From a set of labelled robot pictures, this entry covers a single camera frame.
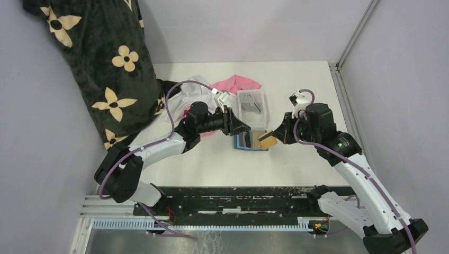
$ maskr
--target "beige flower pattern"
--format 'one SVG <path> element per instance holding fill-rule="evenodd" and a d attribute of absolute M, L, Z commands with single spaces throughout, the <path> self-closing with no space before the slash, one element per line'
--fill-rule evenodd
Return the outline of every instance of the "beige flower pattern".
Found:
<path fill-rule="evenodd" d="M 112 116 L 119 122 L 121 122 L 123 118 L 121 108 L 131 106 L 137 101 L 136 99 L 118 99 L 114 91 L 109 87 L 106 88 L 104 97 L 107 102 L 96 102 L 92 107 L 99 110 L 109 110 Z"/>
<path fill-rule="evenodd" d="M 157 99 L 157 109 L 155 115 L 159 115 L 164 111 L 165 97 Z"/>
<path fill-rule="evenodd" d="M 117 144 L 118 142 L 120 142 L 128 137 L 128 136 L 116 137 L 115 133 L 108 129 L 105 129 L 105 132 L 106 132 L 106 138 L 108 141 L 104 144 L 104 147 L 106 147 L 106 150 L 109 150 L 109 148 L 111 148 L 113 145 Z"/>
<path fill-rule="evenodd" d="M 77 25 L 81 20 L 81 17 L 73 15 L 56 17 L 51 7 L 41 7 L 41 10 L 48 17 L 47 22 L 50 27 L 50 32 L 54 33 L 56 39 L 58 39 L 64 46 L 71 48 L 73 42 L 71 41 L 67 30 L 70 30 Z"/>
<path fill-rule="evenodd" d="M 129 9 L 132 11 L 132 6 L 131 6 L 131 0 L 123 0 L 129 7 Z"/>
<path fill-rule="evenodd" d="M 139 60 L 139 55 L 133 51 L 130 52 L 128 46 L 122 45 L 119 47 L 119 56 L 112 58 L 112 64 L 116 67 L 125 67 L 128 72 L 134 71 L 136 65 L 134 62 Z"/>

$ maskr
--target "black blanket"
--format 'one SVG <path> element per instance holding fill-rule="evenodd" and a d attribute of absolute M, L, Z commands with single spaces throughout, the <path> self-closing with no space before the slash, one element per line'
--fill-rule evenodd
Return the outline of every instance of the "black blanket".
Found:
<path fill-rule="evenodd" d="M 46 22 L 107 149 L 129 144 L 162 112 L 174 83 L 156 79 L 137 0 L 23 0 L 23 8 Z"/>

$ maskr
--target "white cloth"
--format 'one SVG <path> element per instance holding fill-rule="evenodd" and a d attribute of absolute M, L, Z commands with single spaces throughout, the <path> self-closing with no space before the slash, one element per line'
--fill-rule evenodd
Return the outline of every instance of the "white cloth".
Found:
<path fill-rule="evenodd" d="M 191 77 L 189 80 L 194 80 L 201 82 L 205 85 L 209 85 L 207 80 L 205 80 L 202 76 L 196 75 Z M 178 121 L 181 119 L 184 111 L 187 107 L 192 105 L 194 102 L 205 102 L 209 107 L 209 112 L 214 113 L 217 108 L 217 104 L 213 99 L 215 94 L 211 93 L 209 89 L 204 86 L 198 85 L 196 83 L 185 83 L 181 85 L 181 92 L 174 95 L 172 98 L 168 100 L 168 110 L 170 110 L 170 114 L 173 117 L 173 121 Z M 232 109 L 237 109 L 237 95 L 231 94 L 227 103 L 228 107 L 232 107 Z M 165 122 L 170 122 L 168 118 L 167 111 L 165 110 L 161 116 L 162 120 Z"/>

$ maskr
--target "white wall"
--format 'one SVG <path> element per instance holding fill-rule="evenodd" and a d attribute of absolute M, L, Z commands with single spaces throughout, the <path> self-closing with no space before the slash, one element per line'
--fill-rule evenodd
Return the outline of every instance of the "white wall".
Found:
<path fill-rule="evenodd" d="M 0 8 L 0 253 L 67 253 L 105 149 L 48 25 Z"/>
<path fill-rule="evenodd" d="M 380 180 L 429 225 L 419 253 L 447 253 L 449 2 L 381 1 L 343 66 Z"/>
<path fill-rule="evenodd" d="M 154 63 L 336 62 L 370 0 L 139 0 Z"/>

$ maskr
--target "red wire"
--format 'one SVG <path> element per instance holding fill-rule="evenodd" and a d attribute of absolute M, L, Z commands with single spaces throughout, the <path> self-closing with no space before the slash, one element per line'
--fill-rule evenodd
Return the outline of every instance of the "red wire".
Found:
<path fill-rule="evenodd" d="M 168 206 L 167 208 L 168 208 L 168 220 L 171 221 L 172 214 L 175 216 L 175 219 L 173 220 L 173 223 L 172 223 L 172 225 L 174 225 L 176 223 L 176 214 L 170 206 Z"/>

